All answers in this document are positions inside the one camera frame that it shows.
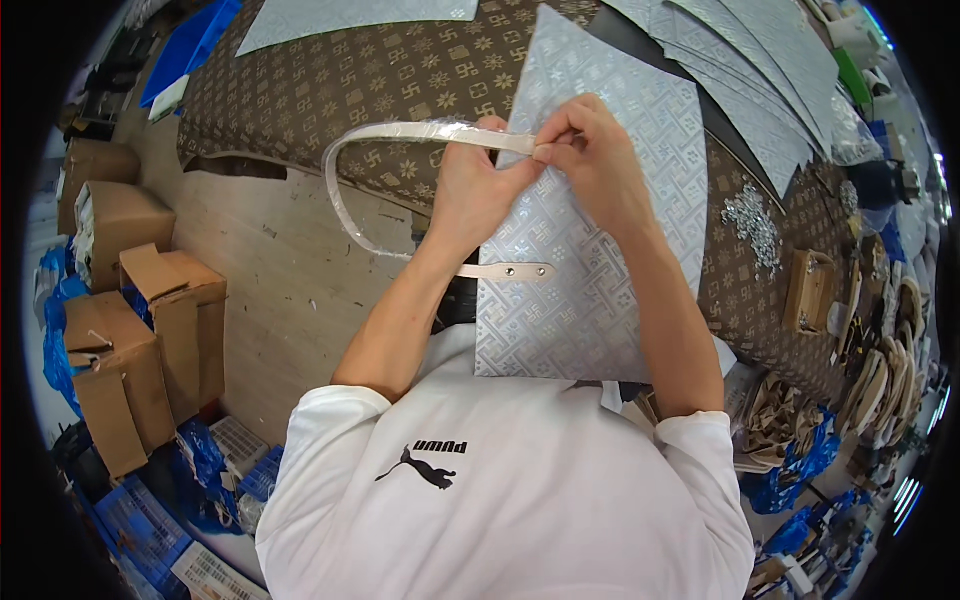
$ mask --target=cardboard box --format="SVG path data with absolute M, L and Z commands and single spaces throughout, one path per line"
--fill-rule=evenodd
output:
M 772 557 L 754 567 L 747 583 L 748 593 L 756 592 L 767 584 L 773 584 L 786 574 L 787 568 L 779 558 Z
M 177 434 L 159 341 L 119 292 L 80 296 L 63 308 L 70 364 L 90 366 L 73 377 L 90 435 L 110 476 L 126 475 Z
M 811 260 L 817 263 L 810 269 Z M 833 304 L 836 263 L 822 252 L 794 250 L 790 290 L 787 292 L 783 326 L 801 335 L 827 331 L 827 314 Z M 805 315 L 806 325 L 802 324 Z
M 177 214 L 150 191 L 135 185 L 88 181 L 89 192 L 81 191 L 77 202 L 78 225 L 84 203 L 93 206 L 93 245 L 87 269 L 94 294 L 120 289 L 120 252 L 144 244 L 156 244 L 161 252 L 170 251 Z M 84 233 L 77 236 L 81 245 Z
M 77 234 L 73 205 L 88 181 L 136 183 L 140 158 L 126 144 L 114 144 L 75 137 L 63 162 L 63 191 L 57 215 L 57 233 Z
M 177 425 L 224 393 L 227 280 L 186 252 L 154 244 L 120 252 L 121 281 L 150 304 Z

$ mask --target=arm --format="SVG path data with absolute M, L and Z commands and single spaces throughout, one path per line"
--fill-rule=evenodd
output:
M 586 94 L 547 120 L 537 144 L 534 158 L 567 174 L 577 201 L 623 252 L 663 416 L 722 411 L 716 348 L 650 206 L 630 137 L 599 98 Z
M 485 117 L 477 126 L 503 130 L 507 123 Z M 516 197 L 544 168 L 528 158 L 497 171 L 486 150 L 447 144 L 430 230 L 353 337 L 331 385 L 370 388 L 392 403 L 407 393 L 446 286 L 473 251 L 496 233 Z

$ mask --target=puma logo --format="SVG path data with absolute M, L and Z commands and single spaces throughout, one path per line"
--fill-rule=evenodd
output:
M 420 474 L 420 477 L 425 479 L 428 483 L 431 483 L 441 490 L 446 490 L 453 485 L 453 482 L 447 479 L 447 477 L 454 477 L 457 474 L 457 471 L 443 470 L 442 468 L 433 468 L 430 467 L 424 461 L 419 461 L 410 456 L 410 445 L 403 447 L 403 454 L 400 455 L 400 462 L 390 467 L 390 470 L 380 475 L 373 481 L 380 481 L 390 473 L 394 472 L 394 469 L 400 465 L 410 465 L 411 467 L 417 470 L 417 473 Z

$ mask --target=person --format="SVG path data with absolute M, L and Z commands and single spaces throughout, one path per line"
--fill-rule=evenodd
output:
M 502 130 L 485 117 L 479 127 Z M 547 165 L 623 252 L 664 420 L 656 439 L 574 381 L 474 377 L 475 328 L 429 340 L 463 261 Z M 290 417 L 256 532 L 274 598 L 742 598 L 754 543 L 707 324 L 633 144 L 575 98 L 496 171 L 451 143 L 430 229 Z

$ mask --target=floor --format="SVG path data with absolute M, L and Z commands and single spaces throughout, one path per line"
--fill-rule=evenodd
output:
M 139 97 L 137 89 L 133 94 Z M 305 392 L 329 382 L 403 263 L 350 242 L 322 178 L 297 171 L 286 181 L 184 174 L 178 125 L 176 116 L 150 124 L 147 110 L 133 103 L 113 141 L 136 150 L 140 185 L 177 212 L 174 247 L 227 278 L 224 409 L 268 444 L 283 444 L 291 410 Z M 413 250 L 409 210 L 357 190 L 342 193 L 373 242 Z

